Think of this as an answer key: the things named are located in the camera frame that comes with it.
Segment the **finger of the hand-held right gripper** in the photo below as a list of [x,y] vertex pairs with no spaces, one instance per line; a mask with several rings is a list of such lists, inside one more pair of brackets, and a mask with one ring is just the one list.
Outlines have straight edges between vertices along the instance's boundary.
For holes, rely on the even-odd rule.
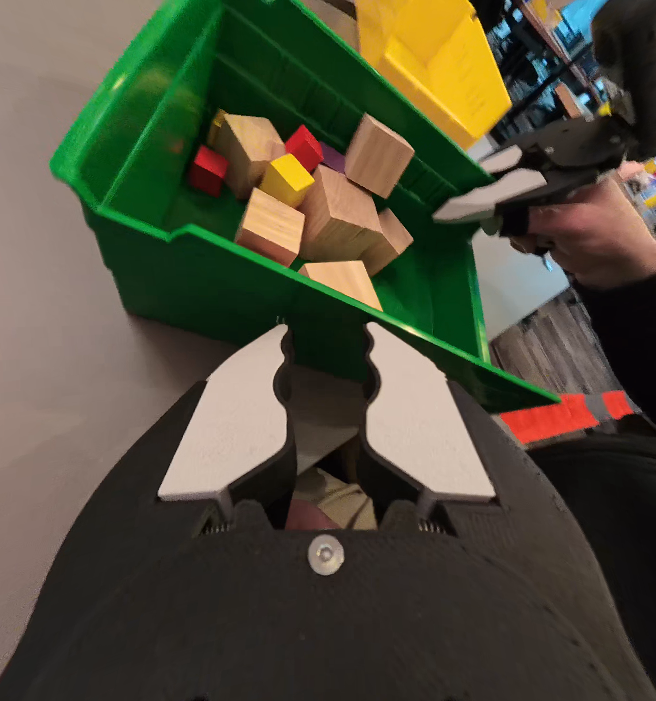
[[528,227],[530,201],[548,185],[543,173],[514,169],[488,186],[448,199],[435,223],[475,223],[486,235],[518,235]]
[[479,162],[480,168],[493,177],[503,177],[521,167],[523,149],[511,145],[487,155]]

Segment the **yellow plastic box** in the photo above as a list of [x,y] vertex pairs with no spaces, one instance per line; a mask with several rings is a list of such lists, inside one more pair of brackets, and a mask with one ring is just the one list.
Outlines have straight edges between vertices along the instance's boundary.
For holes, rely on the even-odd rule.
[[511,107],[470,1],[356,1],[362,57],[464,151]]

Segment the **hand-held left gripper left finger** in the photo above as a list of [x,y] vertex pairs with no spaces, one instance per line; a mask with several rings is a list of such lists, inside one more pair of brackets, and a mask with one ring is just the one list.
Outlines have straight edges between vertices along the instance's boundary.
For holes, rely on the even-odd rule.
[[230,520],[256,501],[285,527],[297,478],[288,412],[293,343],[285,324],[240,348],[206,379],[158,489],[161,501],[213,501]]

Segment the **pile of wooden cubes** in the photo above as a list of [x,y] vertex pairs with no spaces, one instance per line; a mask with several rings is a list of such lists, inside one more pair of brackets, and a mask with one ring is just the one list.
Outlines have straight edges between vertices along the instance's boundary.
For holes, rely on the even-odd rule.
[[244,206],[233,242],[376,311],[373,278],[411,245],[388,198],[414,148],[365,113],[345,153],[304,125],[286,140],[264,117],[218,110],[187,171],[189,185],[211,197],[227,189]]

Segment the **person's torso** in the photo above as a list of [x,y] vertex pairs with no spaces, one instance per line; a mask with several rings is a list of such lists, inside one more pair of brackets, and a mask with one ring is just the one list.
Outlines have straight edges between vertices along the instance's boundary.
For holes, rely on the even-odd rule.
[[528,455],[582,528],[656,688],[656,437],[595,435]]

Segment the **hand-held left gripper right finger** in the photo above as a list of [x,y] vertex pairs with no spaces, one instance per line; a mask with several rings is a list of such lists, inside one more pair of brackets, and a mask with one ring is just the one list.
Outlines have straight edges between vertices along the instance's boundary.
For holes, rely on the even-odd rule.
[[408,501],[427,520],[443,503],[492,503],[494,484],[446,374],[376,322],[364,331],[359,484],[376,511]]

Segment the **person's right forearm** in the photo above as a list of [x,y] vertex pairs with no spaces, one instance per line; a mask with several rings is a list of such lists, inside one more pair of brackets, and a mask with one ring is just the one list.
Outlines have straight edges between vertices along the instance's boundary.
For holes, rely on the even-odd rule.
[[611,370],[656,425],[656,273],[609,290],[575,288]]

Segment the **orange floor tape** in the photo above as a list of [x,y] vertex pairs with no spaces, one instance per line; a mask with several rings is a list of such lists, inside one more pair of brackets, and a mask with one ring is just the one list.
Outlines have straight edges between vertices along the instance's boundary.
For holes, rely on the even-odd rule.
[[641,414],[639,406],[624,391],[613,390],[564,394],[556,404],[508,411],[499,418],[519,441],[530,444],[597,428],[606,421],[635,414]]

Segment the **green plastic box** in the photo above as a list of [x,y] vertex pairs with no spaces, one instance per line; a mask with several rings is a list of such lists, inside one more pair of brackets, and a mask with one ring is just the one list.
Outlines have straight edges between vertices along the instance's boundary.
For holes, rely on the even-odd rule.
[[[186,172],[218,108],[301,125],[337,149],[363,113],[415,156],[388,200],[414,243],[375,279],[383,313],[233,242],[245,205],[193,190]],[[442,225],[448,196],[490,177],[297,1],[165,1],[70,127],[50,162],[72,188],[122,305],[244,346],[278,322],[298,364],[364,381],[364,324],[379,322],[488,412],[558,397],[490,364],[472,223]]]

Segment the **person's right hand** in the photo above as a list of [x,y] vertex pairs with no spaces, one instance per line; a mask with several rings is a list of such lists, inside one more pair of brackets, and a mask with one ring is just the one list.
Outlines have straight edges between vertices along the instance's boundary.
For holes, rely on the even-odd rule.
[[612,290],[656,274],[656,237],[612,177],[574,191],[561,204],[531,207],[528,232],[513,249],[552,259],[582,286]]

